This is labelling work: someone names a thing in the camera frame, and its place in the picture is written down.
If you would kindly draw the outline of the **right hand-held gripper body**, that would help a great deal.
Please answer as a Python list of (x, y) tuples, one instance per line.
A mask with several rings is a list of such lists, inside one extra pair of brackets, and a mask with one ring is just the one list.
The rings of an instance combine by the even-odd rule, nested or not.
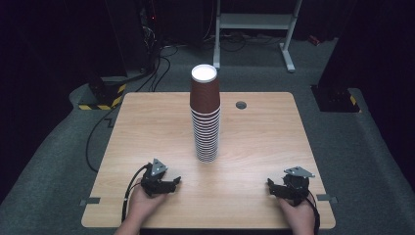
[(308, 198), (310, 194), (308, 189), (309, 178), (314, 177), (314, 174), (300, 166), (287, 168), (284, 172), (286, 175), (283, 177), (283, 198), (290, 200), (294, 207), (303, 201), (307, 201), (314, 206), (315, 203)]

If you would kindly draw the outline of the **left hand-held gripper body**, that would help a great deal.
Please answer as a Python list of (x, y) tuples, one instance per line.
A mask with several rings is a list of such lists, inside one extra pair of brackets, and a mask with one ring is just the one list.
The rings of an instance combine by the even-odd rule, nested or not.
[(162, 178), (167, 170), (167, 166), (158, 159), (153, 159), (151, 163), (145, 166), (145, 173), (141, 179), (141, 186), (145, 193), (153, 197), (156, 195), (156, 189), (159, 185), (165, 184)]

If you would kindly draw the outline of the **stack of brown paper cups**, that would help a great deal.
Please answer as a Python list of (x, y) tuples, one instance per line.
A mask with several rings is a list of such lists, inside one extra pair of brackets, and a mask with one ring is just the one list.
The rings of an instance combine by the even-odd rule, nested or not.
[(217, 70), (211, 65), (197, 65), (191, 75), (190, 109), (196, 156), (209, 163), (218, 154), (221, 103)]

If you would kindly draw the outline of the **person's left hand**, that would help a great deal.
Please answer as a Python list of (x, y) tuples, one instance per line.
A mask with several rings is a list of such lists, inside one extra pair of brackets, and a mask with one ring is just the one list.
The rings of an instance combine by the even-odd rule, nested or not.
[(166, 198), (166, 194), (149, 196), (141, 186), (141, 179), (138, 179), (129, 198), (125, 220), (135, 226), (141, 226)]

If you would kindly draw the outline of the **person's right hand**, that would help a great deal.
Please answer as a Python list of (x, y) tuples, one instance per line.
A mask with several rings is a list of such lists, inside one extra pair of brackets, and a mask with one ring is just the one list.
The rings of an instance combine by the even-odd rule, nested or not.
[(278, 198), (277, 201), (292, 232), (293, 230), (314, 232), (315, 215), (308, 202), (303, 201), (298, 206), (293, 207), (285, 199)]

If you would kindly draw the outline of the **black base with yellow mark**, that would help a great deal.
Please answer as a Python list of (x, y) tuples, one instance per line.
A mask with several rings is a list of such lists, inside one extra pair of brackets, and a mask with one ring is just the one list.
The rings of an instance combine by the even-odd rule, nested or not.
[(359, 113), (356, 99), (346, 90), (312, 85), (311, 91), (321, 112)]

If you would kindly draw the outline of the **black base with striped edge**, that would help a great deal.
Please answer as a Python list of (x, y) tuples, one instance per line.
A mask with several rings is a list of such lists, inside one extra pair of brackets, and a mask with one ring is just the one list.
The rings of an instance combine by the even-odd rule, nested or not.
[(94, 78), (87, 83), (77, 105), (84, 111), (112, 110), (120, 103), (125, 88), (125, 83)]

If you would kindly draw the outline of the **dark curtain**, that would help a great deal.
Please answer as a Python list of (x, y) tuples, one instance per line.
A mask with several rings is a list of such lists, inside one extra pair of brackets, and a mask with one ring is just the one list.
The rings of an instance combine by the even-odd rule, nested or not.
[(62, 104), (94, 78), (144, 74), (134, 0), (0, 0), (0, 109)]
[(394, 160), (415, 188), (415, 0), (354, 0), (317, 85), (360, 89)]

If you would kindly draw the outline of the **white metal stand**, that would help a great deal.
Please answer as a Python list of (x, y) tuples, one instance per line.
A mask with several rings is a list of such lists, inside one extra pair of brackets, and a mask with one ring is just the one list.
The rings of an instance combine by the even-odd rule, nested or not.
[(221, 0), (216, 0), (215, 38), (212, 65), (220, 69), (220, 30), (222, 29), (265, 29), (286, 30), (285, 41), (279, 44), (288, 72), (296, 68), (289, 52), (289, 46), (297, 24), (302, 0), (296, 0), (294, 10), (290, 14), (233, 14), (221, 12)]

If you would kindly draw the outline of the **grey table edge bracket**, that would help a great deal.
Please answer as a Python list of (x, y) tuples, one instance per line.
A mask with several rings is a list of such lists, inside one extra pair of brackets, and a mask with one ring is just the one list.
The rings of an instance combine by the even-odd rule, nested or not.
[(101, 200), (101, 198), (97, 198), (97, 197), (81, 199), (79, 205), (81, 207), (85, 207), (86, 205), (100, 204), (100, 200)]
[(336, 204), (338, 202), (338, 198), (335, 196), (331, 196), (329, 194), (317, 194), (316, 195), (318, 201), (327, 201), (330, 204)]

